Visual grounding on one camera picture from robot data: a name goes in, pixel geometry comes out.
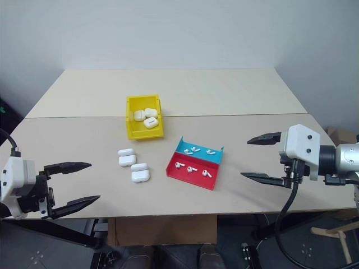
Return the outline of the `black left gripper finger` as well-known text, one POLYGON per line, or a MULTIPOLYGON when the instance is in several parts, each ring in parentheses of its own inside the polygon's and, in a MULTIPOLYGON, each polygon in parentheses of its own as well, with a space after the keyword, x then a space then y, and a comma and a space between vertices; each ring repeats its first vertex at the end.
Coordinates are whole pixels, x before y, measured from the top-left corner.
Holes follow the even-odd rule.
POLYGON ((59 219, 61 217, 76 213, 83 208, 89 206, 90 204, 94 203, 96 200, 100 198, 100 195, 97 196, 88 196, 79 198, 67 203, 67 205, 59 208, 55 208, 51 212, 52 219, 59 219))
POLYGON ((64 162, 47 165, 43 168, 45 175, 70 174, 91 167, 90 163, 85 162, 64 162))

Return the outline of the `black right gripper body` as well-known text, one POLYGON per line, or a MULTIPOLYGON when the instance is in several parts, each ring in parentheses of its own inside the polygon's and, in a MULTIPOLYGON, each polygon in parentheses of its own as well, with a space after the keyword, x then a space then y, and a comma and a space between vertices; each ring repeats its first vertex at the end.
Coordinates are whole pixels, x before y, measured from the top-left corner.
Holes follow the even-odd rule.
POLYGON ((309 176, 310 168, 304 161, 281 157, 280 163, 284 165, 285 177, 281 177, 284 188, 292 188, 293 183, 301 184, 304 176, 309 176))

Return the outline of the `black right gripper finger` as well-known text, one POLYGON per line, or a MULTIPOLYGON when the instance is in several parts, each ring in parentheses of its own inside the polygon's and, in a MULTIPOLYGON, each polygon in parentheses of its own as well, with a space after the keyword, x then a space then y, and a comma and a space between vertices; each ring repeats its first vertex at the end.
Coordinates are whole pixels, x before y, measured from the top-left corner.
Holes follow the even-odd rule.
POLYGON ((279 186, 279 187, 291 189, 291 180, 286 177, 276 178, 276 177, 270 177, 267 174, 263 174, 263 173, 247 173, 247 172, 241 172, 241 175, 261 184, 267 184, 267 185, 273 185, 273 186, 279 186))
POLYGON ((247 141, 248 145, 275 145, 280 142, 281 132, 266 133, 247 141))

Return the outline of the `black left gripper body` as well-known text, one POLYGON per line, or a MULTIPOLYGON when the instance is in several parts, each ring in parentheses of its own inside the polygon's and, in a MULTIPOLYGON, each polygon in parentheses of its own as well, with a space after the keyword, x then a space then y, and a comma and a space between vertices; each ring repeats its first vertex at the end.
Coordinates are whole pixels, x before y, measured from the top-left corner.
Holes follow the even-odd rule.
POLYGON ((45 170, 40 171, 30 192, 17 199, 23 213, 39 211, 42 219, 55 217, 53 188, 48 187, 48 180, 49 173, 45 170))

